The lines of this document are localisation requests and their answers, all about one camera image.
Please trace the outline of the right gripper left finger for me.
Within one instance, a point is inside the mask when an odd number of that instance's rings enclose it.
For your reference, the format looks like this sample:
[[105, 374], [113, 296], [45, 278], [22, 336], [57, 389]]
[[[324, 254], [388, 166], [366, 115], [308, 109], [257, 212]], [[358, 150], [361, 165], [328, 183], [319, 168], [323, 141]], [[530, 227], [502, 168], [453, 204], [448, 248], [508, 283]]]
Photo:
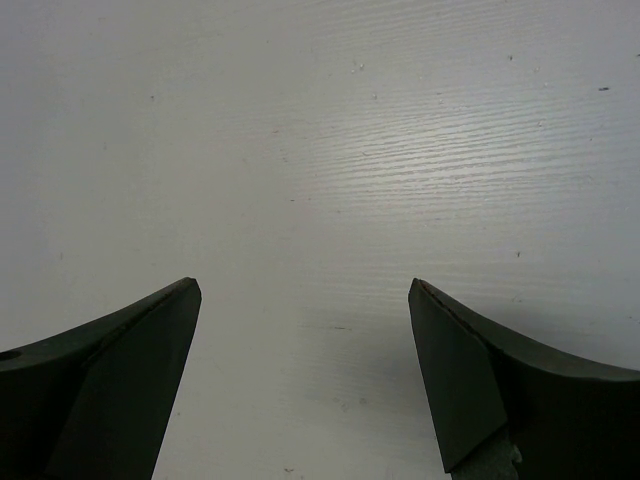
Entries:
[[152, 478], [201, 301], [186, 277], [2, 352], [2, 478]]

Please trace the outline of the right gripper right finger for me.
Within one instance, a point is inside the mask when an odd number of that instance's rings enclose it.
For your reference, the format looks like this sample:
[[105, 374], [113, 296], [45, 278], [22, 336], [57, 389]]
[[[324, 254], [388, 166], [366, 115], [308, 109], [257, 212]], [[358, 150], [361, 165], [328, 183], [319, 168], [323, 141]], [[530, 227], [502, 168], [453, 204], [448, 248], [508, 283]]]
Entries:
[[635, 479], [639, 374], [504, 327], [415, 279], [408, 303], [454, 479]]

